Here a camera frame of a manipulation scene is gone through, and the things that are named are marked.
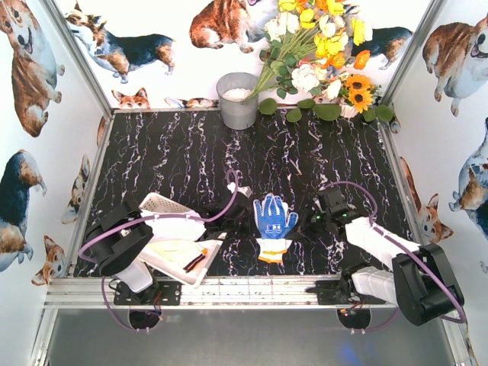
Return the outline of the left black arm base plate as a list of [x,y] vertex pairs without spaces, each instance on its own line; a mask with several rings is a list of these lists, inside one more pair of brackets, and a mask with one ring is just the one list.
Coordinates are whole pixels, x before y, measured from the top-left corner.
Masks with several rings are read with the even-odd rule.
[[177,281],[156,281],[139,293],[133,292],[127,284],[119,281],[109,284],[114,291],[114,304],[118,306],[162,305],[178,306],[181,298],[181,283]]

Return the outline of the cream glove red cuff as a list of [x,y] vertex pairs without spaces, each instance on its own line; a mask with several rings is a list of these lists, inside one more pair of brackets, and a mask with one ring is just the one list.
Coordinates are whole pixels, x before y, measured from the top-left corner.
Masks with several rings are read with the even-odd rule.
[[203,246],[184,239],[151,242],[146,247],[160,257],[174,262],[186,273],[203,261],[208,253]]

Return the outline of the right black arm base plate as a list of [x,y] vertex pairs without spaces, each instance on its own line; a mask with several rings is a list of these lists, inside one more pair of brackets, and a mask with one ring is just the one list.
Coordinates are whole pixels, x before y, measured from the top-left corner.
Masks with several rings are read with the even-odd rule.
[[371,295],[359,294],[349,274],[338,280],[316,281],[312,287],[305,290],[308,294],[315,294],[319,305],[339,305],[356,303],[366,305],[383,305],[387,302]]

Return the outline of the blue dotted glove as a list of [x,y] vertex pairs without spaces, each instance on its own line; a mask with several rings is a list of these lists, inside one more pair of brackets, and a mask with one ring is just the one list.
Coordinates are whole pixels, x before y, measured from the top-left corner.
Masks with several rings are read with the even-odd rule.
[[258,260],[275,264],[283,263],[283,255],[292,243],[289,239],[257,239],[256,241],[260,248]]
[[267,194],[262,201],[254,200],[253,212],[261,239],[284,239],[299,220],[299,215],[274,194]]

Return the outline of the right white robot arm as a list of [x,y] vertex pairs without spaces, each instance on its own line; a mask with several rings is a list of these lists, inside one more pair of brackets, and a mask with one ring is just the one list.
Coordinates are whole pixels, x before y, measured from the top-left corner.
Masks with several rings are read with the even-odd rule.
[[464,323],[464,295],[443,249],[403,239],[347,203],[336,186],[305,206],[291,239],[317,239],[330,233],[377,259],[384,269],[355,265],[342,272],[348,294],[374,297],[396,306],[413,325],[433,319]]

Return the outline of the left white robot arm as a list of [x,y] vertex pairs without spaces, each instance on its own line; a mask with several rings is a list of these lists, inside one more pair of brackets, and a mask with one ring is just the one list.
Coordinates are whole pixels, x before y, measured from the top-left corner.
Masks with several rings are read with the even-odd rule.
[[191,287],[202,282],[228,235],[250,227],[251,195],[233,188],[202,213],[156,193],[125,201],[87,230],[79,257],[119,281],[115,304],[154,304],[170,294],[155,271]]

